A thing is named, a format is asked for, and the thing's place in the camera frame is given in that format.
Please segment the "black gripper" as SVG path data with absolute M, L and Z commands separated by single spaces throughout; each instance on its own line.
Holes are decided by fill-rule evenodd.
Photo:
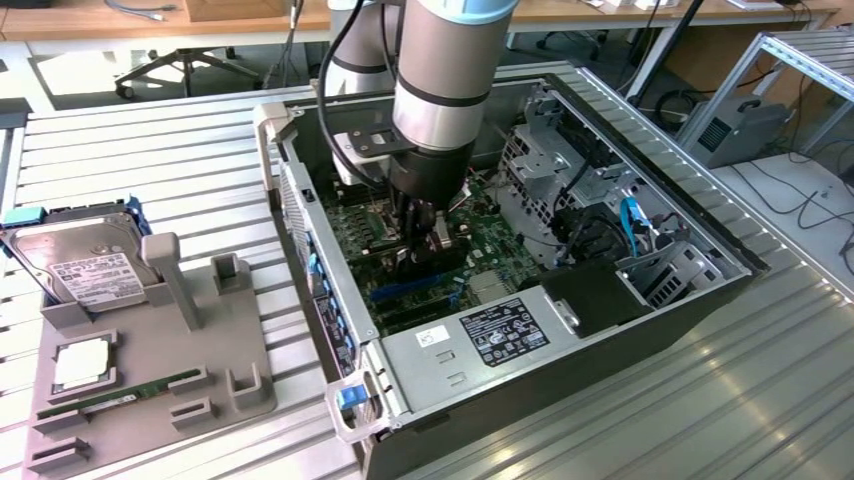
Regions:
M 403 247 L 396 273 L 446 273 L 464 265 L 471 242 L 450 225 L 450 203 L 466 180 L 474 145 L 416 148 L 394 155 L 390 167 L 394 215 Z

